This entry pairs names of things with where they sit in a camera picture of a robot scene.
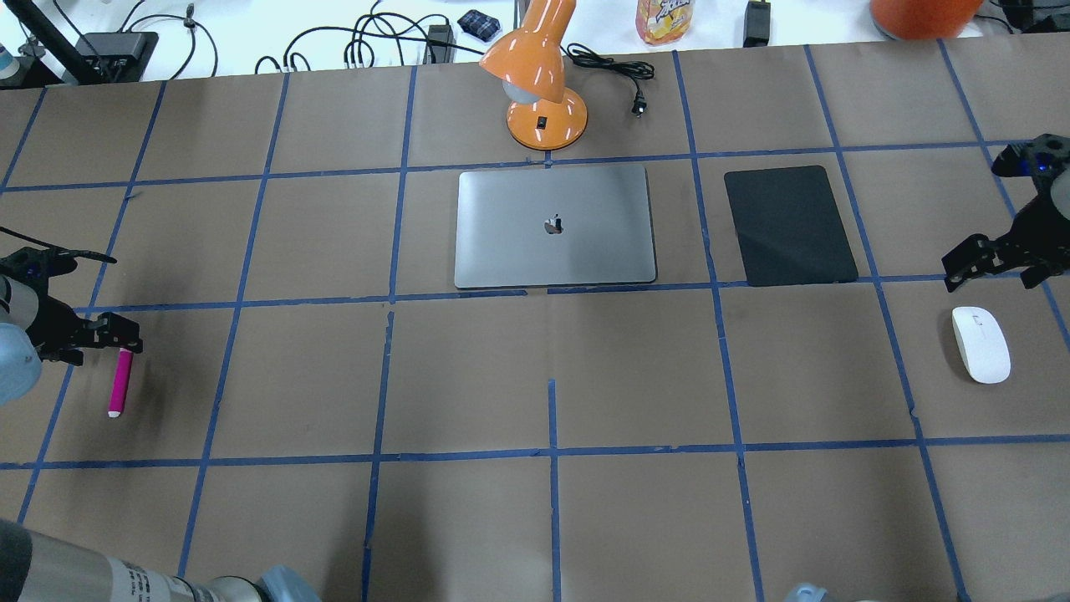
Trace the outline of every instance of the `snack package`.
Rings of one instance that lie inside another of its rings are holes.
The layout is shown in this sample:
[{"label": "snack package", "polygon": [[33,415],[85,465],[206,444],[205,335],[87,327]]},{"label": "snack package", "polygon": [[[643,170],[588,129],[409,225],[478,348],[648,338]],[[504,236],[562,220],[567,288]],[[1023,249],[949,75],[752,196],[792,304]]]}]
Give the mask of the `snack package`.
[{"label": "snack package", "polygon": [[639,0],[636,31],[652,46],[675,42],[691,26],[694,0]]}]

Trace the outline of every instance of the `computer mouse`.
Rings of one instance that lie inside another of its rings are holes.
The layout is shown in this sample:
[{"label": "computer mouse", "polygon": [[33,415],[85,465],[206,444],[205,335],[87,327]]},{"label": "computer mouse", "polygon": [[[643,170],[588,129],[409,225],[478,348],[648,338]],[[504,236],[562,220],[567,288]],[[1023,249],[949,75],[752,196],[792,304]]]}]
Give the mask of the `computer mouse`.
[{"label": "computer mouse", "polygon": [[951,323],[970,379],[983,385],[1007,381],[1010,352],[996,319],[981,308],[956,308],[951,311]]}]

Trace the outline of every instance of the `orange desk lamp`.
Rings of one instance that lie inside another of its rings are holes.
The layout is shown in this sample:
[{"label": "orange desk lamp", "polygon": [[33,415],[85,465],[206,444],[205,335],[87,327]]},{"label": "orange desk lamp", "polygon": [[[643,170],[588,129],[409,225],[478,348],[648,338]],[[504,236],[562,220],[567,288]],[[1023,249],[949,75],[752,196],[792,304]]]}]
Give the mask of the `orange desk lamp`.
[{"label": "orange desk lamp", "polygon": [[535,0],[520,27],[499,40],[479,61],[502,80],[513,98],[505,120],[521,144],[535,150],[567,146],[587,126],[587,106],[565,88],[561,41],[576,0]]}]

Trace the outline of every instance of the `pink marker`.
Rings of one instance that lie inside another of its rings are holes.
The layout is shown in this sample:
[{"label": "pink marker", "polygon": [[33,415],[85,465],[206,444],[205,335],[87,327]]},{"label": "pink marker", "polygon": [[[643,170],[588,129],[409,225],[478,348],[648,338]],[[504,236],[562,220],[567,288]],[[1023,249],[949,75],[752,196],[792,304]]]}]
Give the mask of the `pink marker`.
[{"label": "pink marker", "polygon": [[131,384],[131,366],[134,364],[134,353],[129,350],[119,350],[119,364],[116,366],[116,382],[111,385],[111,402],[108,403],[108,418],[119,418],[126,406],[126,388]]}]

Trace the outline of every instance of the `laptop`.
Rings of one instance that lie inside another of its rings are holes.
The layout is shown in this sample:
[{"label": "laptop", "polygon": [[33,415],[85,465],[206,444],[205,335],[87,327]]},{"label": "laptop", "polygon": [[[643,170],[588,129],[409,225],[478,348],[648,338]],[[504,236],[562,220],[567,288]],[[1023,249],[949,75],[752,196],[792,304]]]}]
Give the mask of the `laptop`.
[{"label": "laptop", "polygon": [[657,277],[642,165],[465,171],[458,288],[648,282]]}]

